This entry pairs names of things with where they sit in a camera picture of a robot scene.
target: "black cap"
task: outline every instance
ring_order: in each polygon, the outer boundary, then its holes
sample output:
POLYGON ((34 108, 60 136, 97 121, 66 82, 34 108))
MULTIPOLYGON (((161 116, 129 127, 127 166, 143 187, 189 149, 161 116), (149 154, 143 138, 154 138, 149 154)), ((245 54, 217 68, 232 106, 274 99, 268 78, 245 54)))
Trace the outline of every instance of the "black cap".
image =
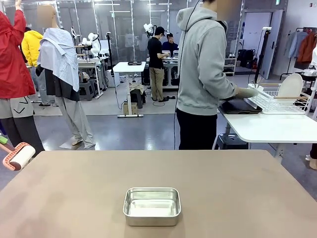
POLYGON ((163 35, 164 35, 164 33, 165 33, 164 28, 161 27, 161 26, 158 26, 158 27, 155 29, 154 35, 155 35, 155 36, 158 36, 158 35, 160 35, 160 34, 163 34, 163 35))

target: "red jacket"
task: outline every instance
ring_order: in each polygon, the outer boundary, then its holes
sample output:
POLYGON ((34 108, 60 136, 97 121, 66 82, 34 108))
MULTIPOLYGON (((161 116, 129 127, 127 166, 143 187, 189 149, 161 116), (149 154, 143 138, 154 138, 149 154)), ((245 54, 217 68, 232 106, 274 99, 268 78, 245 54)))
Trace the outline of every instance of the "red jacket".
POLYGON ((18 48, 26 26, 23 12, 15 12, 14 26, 0 12, 0 26, 0 98, 20 98, 35 94, 31 75, 18 48))
POLYGON ((297 62, 311 63, 313 59, 313 50, 316 47, 317 38, 315 33, 310 33, 301 44, 297 62))

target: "ceiling light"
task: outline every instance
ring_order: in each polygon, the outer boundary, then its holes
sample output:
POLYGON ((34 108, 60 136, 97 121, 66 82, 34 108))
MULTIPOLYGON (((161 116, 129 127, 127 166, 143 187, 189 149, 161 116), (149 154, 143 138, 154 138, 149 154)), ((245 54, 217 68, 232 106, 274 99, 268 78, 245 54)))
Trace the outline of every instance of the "ceiling light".
POLYGON ((120 4, 119 3, 114 3, 114 4, 111 4, 111 3, 96 3, 95 5, 97 5, 97 6, 112 6, 112 5, 114 5, 114 6, 119 6, 120 4))
POLYGON ((130 12, 130 11, 109 11, 109 12, 130 12))

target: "cardboard box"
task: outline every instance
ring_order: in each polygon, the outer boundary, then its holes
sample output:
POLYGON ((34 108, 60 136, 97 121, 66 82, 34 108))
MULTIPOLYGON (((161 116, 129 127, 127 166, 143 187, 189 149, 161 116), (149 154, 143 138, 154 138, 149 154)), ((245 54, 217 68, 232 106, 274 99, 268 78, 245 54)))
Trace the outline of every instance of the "cardboard box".
MULTIPOLYGON (((137 103, 131 103, 131 108, 132 108, 132 115, 137 115, 138 114, 138 106, 137 103)), ((128 109, 128 103, 125 102, 123 104, 123 113, 124 115, 129 115, 129 109, 128 109)))

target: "black t-shirt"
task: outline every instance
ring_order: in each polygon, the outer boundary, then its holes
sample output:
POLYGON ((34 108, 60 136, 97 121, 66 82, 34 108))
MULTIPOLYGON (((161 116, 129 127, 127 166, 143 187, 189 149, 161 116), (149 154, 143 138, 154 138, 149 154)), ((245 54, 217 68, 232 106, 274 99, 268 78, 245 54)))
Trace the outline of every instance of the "black t-shirt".
POLYGON ((162 54, 162 43, 156 37, 152 37, 148 42, 151 68, 164 68, 162 59, 158 58, 158 53, 162 54))

